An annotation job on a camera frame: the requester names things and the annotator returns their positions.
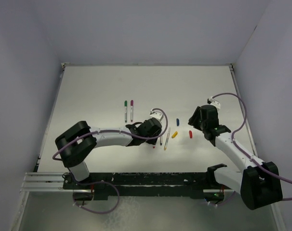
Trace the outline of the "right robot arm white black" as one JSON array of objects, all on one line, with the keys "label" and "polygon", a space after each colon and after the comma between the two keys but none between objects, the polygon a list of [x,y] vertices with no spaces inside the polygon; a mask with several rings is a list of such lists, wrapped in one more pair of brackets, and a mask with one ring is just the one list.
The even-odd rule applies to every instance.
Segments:
[{"label": "right robot arm white black", "polygon": [[196,108],[188,124],[201,131],[204,138],[222,151],[239,169],[238,172],[220,164],[209,167],[206,183],[211,188],[227,186],[238,193],[243,203],[255,210],[283,199],[278,167],[249,153],[232,137],[231,130],[220,125],[217,108],[203,105]]}]

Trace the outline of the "green marker pen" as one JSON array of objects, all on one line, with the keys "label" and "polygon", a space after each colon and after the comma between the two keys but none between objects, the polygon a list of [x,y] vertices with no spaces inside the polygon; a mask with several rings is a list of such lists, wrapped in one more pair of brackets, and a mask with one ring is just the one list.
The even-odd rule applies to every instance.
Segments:
[{"label": "green marker pen", "polygon": [[127,123],[127,115],[128,115],[128,106],[124,107],[125,108],[125,113],[124,113],[124,121]]}]

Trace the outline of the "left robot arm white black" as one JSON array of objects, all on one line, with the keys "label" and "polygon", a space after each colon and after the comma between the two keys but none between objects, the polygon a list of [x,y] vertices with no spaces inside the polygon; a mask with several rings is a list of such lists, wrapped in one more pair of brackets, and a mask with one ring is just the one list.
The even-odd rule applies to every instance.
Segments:
[{"label": "left robot arm white black", "polygon": [[128,124],[122,128],[91,130],[86,121],[80,121],[55,139],[63,162],[74,176],[74,183],[81,189],[89,187],[91,177],[85,158],[99,147],[139,146],[146,142],[155,144],[162,131],[162,124],[156,118]]}]

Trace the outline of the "purple marker pen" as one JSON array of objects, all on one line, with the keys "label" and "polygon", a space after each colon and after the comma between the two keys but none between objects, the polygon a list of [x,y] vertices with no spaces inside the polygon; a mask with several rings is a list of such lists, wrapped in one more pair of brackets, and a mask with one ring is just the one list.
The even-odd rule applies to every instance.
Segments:
[{"label": "purple marker pen", "polygon": [[133,106],[130,105],[130,121],[133,122]]}]

